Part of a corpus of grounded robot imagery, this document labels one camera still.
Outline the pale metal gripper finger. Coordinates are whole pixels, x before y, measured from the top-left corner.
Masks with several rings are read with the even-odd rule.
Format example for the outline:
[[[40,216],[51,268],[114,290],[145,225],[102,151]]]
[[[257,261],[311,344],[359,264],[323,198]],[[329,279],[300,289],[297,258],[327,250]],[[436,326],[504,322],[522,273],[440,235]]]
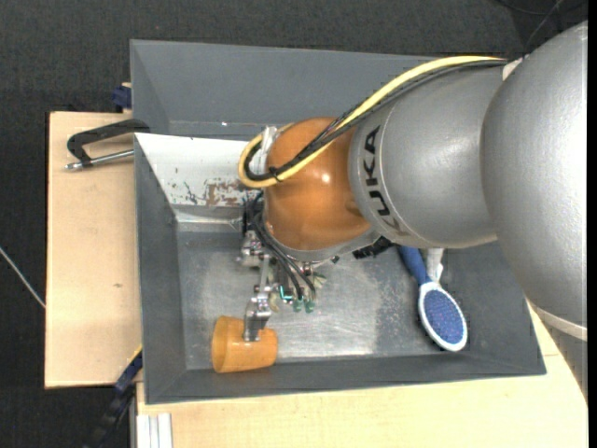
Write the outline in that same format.
[[[266,293],[254,295],[246,305],[243,318],[243,339],[246,342],[258,342],[259,333],[266,327],[272,310]]]

